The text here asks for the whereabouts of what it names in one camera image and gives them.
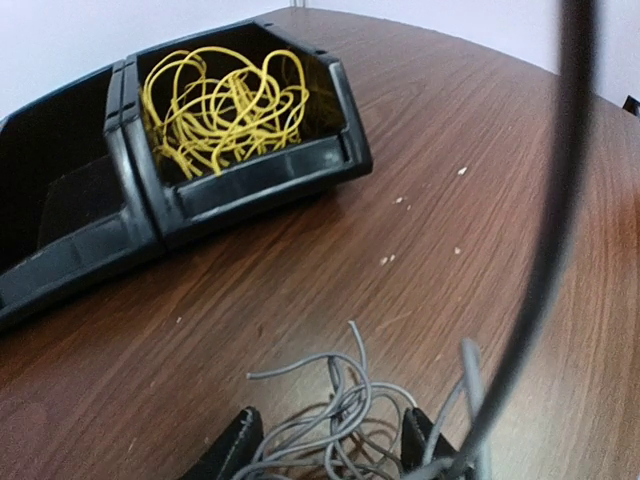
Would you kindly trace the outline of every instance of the yellow wire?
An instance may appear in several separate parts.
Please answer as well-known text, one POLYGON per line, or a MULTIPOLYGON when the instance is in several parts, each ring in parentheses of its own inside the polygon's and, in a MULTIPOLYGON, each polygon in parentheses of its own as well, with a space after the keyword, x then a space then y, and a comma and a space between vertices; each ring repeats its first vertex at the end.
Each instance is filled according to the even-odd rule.
POLYGON ((300 124, 309 99, 300 59, 289 50, 271 52, 260 68, 244 55, 224 47, 178 50, 167 55, 149 73, 141 92, 146 120, 152 129, 154 151, 173 160, 188 179, 207 170, 221 175, 232 162, 243 162, 287 145, 300 143, 300 124), (221 79, 207 78, 204 53, 228 55, 244 66, 221 79), (270 75, 277 57, 290 60, 299 84, 280 85, 270 75), (173 70, 171 100, 164 118, 154 104, 157 80, 173 70), (197 80, 185 84, 183 72, 197 80), (257 90, 249 87, 256 78, 257 90))

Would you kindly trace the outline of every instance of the black storage bin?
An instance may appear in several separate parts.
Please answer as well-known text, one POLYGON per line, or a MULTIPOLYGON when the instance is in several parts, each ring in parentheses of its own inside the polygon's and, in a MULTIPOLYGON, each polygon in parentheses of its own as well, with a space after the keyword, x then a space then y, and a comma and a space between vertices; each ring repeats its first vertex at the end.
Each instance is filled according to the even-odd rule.
MULTIPOLYGON (((216 78, 233 69, 224 58, 208 67, 207 73, 213 72, 216 78)), ((282 77, 281 72, 270 73, 282 77)), ((161 80, 155 84, 154 95, 166 112, 171 88, 161 80)), ((371 153, 342 64, 269 23, 242 22, 131 55, 126 60, 122 95, 115 90, 111 94, 116 98, 110 96, 110 103, 121 101, 127 145, 156 227, 169 247, 372 170, 371 153), (151 135, 145 130, 140 87, 167 54, 205 46, 230 48, 256 65, 276 49, 292 50, 301 59, 305 76, 319 86, 310 92, 307 106, 312 114, 305 114, 302 143, 256 156, 224 170, 221 176, 210 174, 187 181, 170 169, 160 171, 151 135)))
POLYGON ((0 329, 161 254, 120 124, 122 67, 92 73, 0 122, 0 329), (105 114, 114 122, 106 141, 105 114))

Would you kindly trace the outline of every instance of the table surface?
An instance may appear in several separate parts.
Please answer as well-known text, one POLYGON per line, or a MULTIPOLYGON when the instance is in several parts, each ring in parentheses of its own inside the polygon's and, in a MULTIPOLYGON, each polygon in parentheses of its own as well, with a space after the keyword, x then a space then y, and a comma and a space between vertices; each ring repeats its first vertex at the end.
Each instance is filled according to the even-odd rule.
MULTIPOLYGON (((271 425, 327 398, 321 366, 266 382, 245 373, 355 354, 350 319, 372 376, 407 387, 430 416, 461 372, 463 337, 490 378, 534 247, 556 77, 389 21, 265 18, 343 60, 374 173, 3 335, 2 478, 174 479, 245 405, 271 425)), ((497 479, 640 473, 640 123, 603 100, 594 120, 572 262, 492 436, 497 479)), ((454 444, 466 422, 459 405, 444 429, 454 444)))

